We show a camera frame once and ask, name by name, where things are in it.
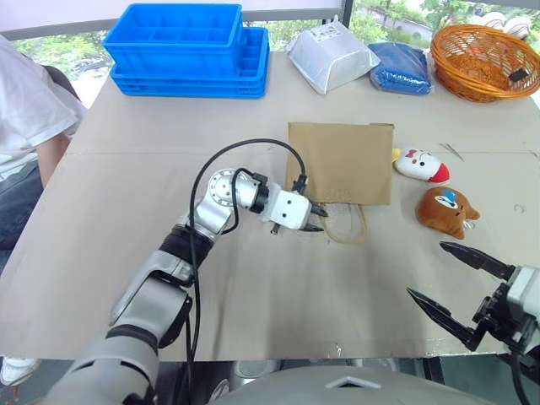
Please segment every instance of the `brown plush toy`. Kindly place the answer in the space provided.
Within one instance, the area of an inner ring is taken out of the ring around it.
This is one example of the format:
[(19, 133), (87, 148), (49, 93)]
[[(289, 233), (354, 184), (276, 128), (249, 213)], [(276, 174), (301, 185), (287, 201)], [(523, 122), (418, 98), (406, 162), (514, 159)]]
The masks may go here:
[(480, 218), (467, 198), (449, 187), (430, 188), (418, 204), (417, 215), (424, 225), (457, 239), (465, 239), (465, 219)]

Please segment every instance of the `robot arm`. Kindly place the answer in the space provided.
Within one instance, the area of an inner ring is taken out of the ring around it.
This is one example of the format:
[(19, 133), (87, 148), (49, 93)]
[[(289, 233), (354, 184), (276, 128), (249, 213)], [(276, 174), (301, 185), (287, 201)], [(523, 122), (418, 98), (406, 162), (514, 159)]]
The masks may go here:
[(504, 280), (492, 296), (485, 297), (472, 318), (476, 329), (465, 327), (451, 317), (451, 312), (425, 295), (408, 289), (414, 301), (437, 324), (476, 350), (486, 332), (505, 343), (511, 352), (525, 354), (540, 344), (540, 269), (511, 266), (478, 249), (454, 242), (440, 246), (476, 269)]
[[(206, 194), (195, 207), (192, 226), (198, 264), (223, 233), (235, 211), (234, 202), (257, 213), (263, 222), (273, 221), (292, 230), (303, 229), (312, 210), (325, 214), (298, 192), (267, 185), (265, 176), (237, 171), (220, 170), (212, 175)], [(185, 216), (114, 304), (105, 339), (73, 363), (44, 404), (153, 403), (158, 349), (178, 338), (192, 308), (192, 299), (184, 290), (193, 284), (191, 233)]]

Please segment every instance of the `blue cloth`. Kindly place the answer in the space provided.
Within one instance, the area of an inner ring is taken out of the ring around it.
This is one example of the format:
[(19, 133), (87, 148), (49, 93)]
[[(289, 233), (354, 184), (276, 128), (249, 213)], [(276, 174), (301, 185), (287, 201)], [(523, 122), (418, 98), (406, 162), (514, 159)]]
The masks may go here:
[(0, 274), (42, 192), (37, 160), (0, 181)]
[(426, 95), (431, 91), (428, 63), (424, 53), (396, 42), (370, 44), (381, 63), (370, 71), (371, 82), (382, 90)]

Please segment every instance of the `stuffed animal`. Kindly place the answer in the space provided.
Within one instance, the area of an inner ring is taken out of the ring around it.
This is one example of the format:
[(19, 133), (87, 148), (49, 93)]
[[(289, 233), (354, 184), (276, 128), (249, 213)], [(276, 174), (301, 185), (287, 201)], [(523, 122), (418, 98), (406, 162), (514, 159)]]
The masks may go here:
[(417, 215), (424, 225), (457, 239), (465, 239), (466, 219), (480, 218), (467, 198), (449, 187), (430, 188), (418, 204)]
[(442, 183), (450, 180), (450, 171), (444, 163), (432, 154), (418, 148), (403, 148), (392, 150), (394, 167), (402, 175)]

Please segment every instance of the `white shirt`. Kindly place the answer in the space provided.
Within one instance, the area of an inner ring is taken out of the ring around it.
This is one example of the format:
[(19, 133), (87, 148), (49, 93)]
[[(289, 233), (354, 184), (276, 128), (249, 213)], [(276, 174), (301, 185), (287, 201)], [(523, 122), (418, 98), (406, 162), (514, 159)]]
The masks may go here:
[(71, 136), (86, 109), (0, 35), (0, 181), (37, 159), (35, 147)]

